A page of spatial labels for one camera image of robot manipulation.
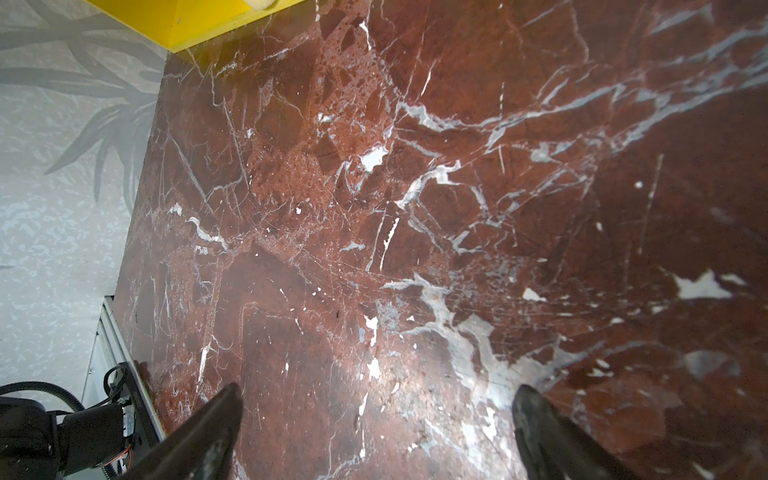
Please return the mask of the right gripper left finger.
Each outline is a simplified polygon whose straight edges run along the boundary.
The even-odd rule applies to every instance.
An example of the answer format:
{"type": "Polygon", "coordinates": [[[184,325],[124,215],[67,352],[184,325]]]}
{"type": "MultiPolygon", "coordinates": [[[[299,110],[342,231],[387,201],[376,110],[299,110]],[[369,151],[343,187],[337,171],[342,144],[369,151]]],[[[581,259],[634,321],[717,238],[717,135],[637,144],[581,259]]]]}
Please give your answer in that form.
{"type": "Polygon", "coordinates": [[[226,385],[122,479],[227,479],[243,417],[238,384],[226,385]]]}

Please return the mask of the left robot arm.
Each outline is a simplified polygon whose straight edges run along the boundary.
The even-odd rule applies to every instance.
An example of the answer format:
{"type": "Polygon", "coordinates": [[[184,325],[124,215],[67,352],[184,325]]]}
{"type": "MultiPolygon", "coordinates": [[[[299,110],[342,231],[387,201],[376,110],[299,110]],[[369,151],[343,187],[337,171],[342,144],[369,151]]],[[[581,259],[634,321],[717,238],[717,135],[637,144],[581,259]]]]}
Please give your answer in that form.
{"type": "Polygon", "coordinates": [[[1,477],[64,479],[98,469],[105,479],[118,477],[113,464],[130,447],[124,435],[124,411],[106,399],[90,408],[67,390],[40,381],[1,387],[1,477]],[[69,407],[48,410],[18,392],[50,394],[69,407]]]}

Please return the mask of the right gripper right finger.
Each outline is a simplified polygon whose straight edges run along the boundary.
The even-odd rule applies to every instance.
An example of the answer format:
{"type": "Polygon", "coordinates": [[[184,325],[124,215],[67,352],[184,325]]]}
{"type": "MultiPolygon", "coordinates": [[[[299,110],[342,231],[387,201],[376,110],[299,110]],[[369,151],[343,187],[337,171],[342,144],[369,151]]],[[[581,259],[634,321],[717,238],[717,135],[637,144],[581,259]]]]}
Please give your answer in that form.
{"type": "Polygon", "coordinates": [[[530,479],[636,479],[638,477],[533,387],[513,399],[515,440],[530,479]]]}

